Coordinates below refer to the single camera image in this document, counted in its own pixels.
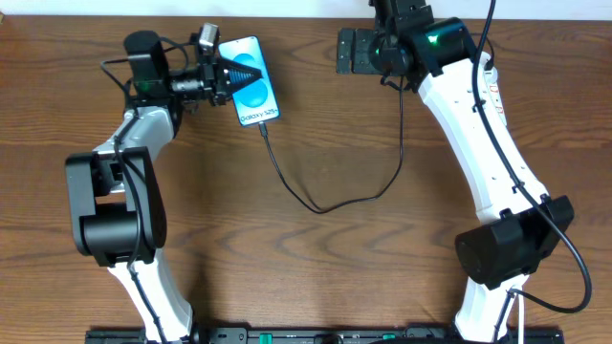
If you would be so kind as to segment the blue Samsung smartphone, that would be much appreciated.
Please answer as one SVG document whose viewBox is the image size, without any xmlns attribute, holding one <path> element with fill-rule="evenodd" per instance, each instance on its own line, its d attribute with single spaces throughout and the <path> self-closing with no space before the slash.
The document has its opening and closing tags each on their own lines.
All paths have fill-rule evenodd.
<svg viewBox="0 0 612 344">
<path fill-rule="evenodd" d="M 242 126 L 250 126 L 280 117 L 267 64 L 256 36 L 226 41 L 219 46 L 219 53 L 229 59 L 258 69 L 262 77 L 233 94 L 233 102 Z"/>
</svg>

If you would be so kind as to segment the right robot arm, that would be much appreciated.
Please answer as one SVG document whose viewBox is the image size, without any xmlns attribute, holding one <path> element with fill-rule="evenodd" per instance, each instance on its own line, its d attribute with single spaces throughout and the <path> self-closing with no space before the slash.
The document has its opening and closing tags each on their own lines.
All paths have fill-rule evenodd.
<svg viewBox="0 0 612 344">
<path fill-rule="evenodd" d="M 479 224 L 454 242 L 468 276 L 453 320 L 456 338 L 507 341 L 508 317 L 524 284 L 558 245 L 568 243 L 574 209 L 552 198 L 528 167 L 507 127 L 487 36 L 456 17 L 436 20 L 423 1 L 377 1 L 370 30 L 342 29 L 337 70 L 378 75 L 417 94 L 458 160 Z"/>
</svg>

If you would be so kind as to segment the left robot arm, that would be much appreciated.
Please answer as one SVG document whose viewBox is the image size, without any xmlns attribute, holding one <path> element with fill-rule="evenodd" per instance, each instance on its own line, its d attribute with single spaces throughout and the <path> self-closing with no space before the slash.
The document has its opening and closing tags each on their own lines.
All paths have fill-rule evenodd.
<svg viewBox="0 0 612 344">
<path fill-rule="evenodd" d="M 164 255 L 167 220 L 153 162 L 177 137 L 187 105 L 222 106 L 262 77 L 217 53 L 206 23 L 186 43 L 153 31 L 123 41 L 131 77 L 116 84 L 122 123 L 89 153 L 65 161 L 73 239 L 123 285 L 142 317 L 138 330 L 90 330 L 88 343 L 204 343 L 207 335 L 178 290 Z"/>
</svg>

